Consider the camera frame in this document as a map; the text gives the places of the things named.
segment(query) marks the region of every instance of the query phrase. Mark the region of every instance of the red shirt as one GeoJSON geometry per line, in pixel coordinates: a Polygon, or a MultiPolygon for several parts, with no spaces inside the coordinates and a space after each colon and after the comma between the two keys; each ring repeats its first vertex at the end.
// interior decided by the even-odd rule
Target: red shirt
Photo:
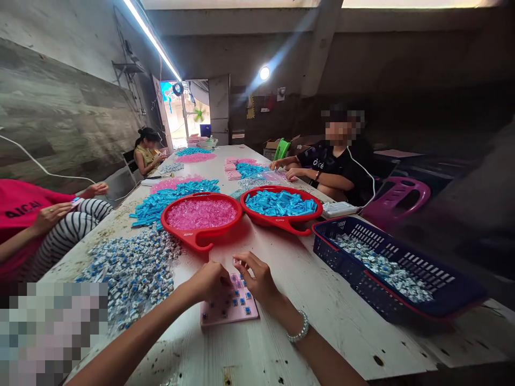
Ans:
{"type": "MultiPolygon", "coordinates": [[[[75,195],[52,192],[23,181],[0,180],[0,244],[29,228],[41,209],[70,202],[75,195]]],[[[0,282],[16,281],[19,268],[32,256],[44,237],[32,241],[6,262],[0,263],[0,282]]]]}

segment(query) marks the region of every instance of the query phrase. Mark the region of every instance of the doorway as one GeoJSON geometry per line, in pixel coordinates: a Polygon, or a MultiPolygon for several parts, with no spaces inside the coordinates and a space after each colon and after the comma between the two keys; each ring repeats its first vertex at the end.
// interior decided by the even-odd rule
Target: doorway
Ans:
{"type": "Polygon", "coordinates": [[[173,92],[176,82],[161,81],[163,108],[173,148],[187,147],[187,138],[200,135],[200,125],[210,124],[209,90],[207,81],[182,82],[182,95],[173,92]]]}

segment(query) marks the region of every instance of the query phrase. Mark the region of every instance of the bracelet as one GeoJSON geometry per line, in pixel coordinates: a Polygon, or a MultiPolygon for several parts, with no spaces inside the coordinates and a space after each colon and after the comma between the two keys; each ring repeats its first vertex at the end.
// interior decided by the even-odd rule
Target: bracelet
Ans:
{"type": "Polygon", "coordinates": [[[299,311],[299,312],[302,315],[302,317],[304,318],[304,323],[303,323],[303,326],[302,326],[302,330],[297,335],[291,336],[290,334],[286,333],[286,335],[288,336],[288,340],[291,343],[296,343],[299,340],[304,339],[305,336],[307,335],[307,331],[310,328],[310,322],[307,319],[306,313],[304,311],[299,311]]]}

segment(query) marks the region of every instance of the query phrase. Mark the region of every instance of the yellow top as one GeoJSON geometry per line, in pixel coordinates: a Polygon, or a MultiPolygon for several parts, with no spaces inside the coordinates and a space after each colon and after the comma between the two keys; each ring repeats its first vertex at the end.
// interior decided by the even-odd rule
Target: yellow top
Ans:
{"type": "MultiPolygon", "coordinates": [[[[140,152],[143,156],[143,167],[147,167],[148,165],[150,165],[154,161],[155,156],[161,154],[157,150],[150,150],[141,145],[136,146],[136,148],[134,149],[134,153],[136,153],[137,151],[140,152]]],[[[158,167],[159,165],[155,165],[154,168],[146,174],[146,176],[152,175],[152,173],[154,173],[158,167]]]]}

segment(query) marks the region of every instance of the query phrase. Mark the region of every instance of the cardboard box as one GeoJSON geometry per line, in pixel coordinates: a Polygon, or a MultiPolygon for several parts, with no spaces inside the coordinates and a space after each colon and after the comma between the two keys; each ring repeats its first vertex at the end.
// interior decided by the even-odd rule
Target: cardboard box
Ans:
{"type": "Polygon", "coordinates": [[[272,142],[272,140],[269,139],[263,144],[263,155],[270,161],[274,160],[275,153],[277,151],[277,147],[279,146],[280,141],[280,138],[275,140],[274,142],[272,142]]]}
{"type": "Polygon", "coordinates": [[[291,140],[288,156],[298,155],[309,149],[320,140],[325,139],[324,135],[296,136],[291,140]]]}

